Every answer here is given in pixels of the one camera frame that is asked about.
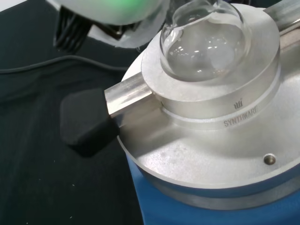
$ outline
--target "black rubber cap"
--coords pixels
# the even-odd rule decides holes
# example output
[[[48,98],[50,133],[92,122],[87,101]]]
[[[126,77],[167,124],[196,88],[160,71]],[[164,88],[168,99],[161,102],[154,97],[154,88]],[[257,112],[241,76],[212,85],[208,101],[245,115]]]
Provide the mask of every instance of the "black rubber cap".
[[[91,157],[119,135],[108,114],[102,89],[67,96],[60,106],[60,135],[64,143],[82,157]]]

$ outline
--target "black cable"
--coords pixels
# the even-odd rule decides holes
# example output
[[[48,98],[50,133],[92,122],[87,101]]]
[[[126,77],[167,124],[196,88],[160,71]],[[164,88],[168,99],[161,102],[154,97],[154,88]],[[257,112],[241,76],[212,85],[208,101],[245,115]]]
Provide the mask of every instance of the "black cable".
[[[127,71],[128,68],[127,67],[114,67],[114,66],[110,66],[101,62],[97,62],[94,60],[90,60],[87,59],[85,57],[81,57],[81,56],[76,56],[76,55],[67,55],[67,56],[61,56],[52,60],[47,60],[44,62],[40,62],[40,63],[35,63],[29,66],[24,66],[24,67],[18,67],[18,68],[13,68],[13,69],[0,69],[0,75],[8,75],[8,74],[16,74],[16,73],[22,73],[22,72],[26,72],[26,71],[31,71],[34,69],[38,69],[38,68],[44,68],[56,63],[60,63],[63,61],[67,61],[67,60],[77,60],[80,62],[84,62],[84,63],[88,63],[90,65],[102,68],[102,69],[106,69],[106,70],[113,70],[113,71]]]

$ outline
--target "green light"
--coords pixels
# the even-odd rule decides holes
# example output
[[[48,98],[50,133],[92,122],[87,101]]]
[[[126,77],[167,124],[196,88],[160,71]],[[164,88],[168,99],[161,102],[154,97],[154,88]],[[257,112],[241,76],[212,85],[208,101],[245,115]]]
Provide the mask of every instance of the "green light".
[[[132,11],[144,8],[148,0],[105,0],[106,5],[115,10]]]

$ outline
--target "screw hole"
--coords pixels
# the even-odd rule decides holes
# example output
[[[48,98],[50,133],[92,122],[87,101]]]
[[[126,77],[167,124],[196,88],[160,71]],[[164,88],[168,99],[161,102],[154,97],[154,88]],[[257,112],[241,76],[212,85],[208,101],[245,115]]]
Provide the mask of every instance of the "screw hole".
[[[273,165],[276,163],[276,157],[273,154],[267,154],[263,157],[263,161],[267,165]]]

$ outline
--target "black cloth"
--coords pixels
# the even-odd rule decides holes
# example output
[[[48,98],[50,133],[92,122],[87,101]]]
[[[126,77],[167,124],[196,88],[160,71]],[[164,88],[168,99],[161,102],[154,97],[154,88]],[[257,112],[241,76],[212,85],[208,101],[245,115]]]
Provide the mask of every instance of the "black cloth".
[[[57,12],[28,0],[0,13],[0,69],[61,56],[52,47]],[[78,53],[129,66],[136,50],[87,39]],[[117,141],[83,159],[60,140],[59,107],[69,93],[119,82],[124,73],[70,61],[0,75],[0,224],[143,224],[126,156]]]

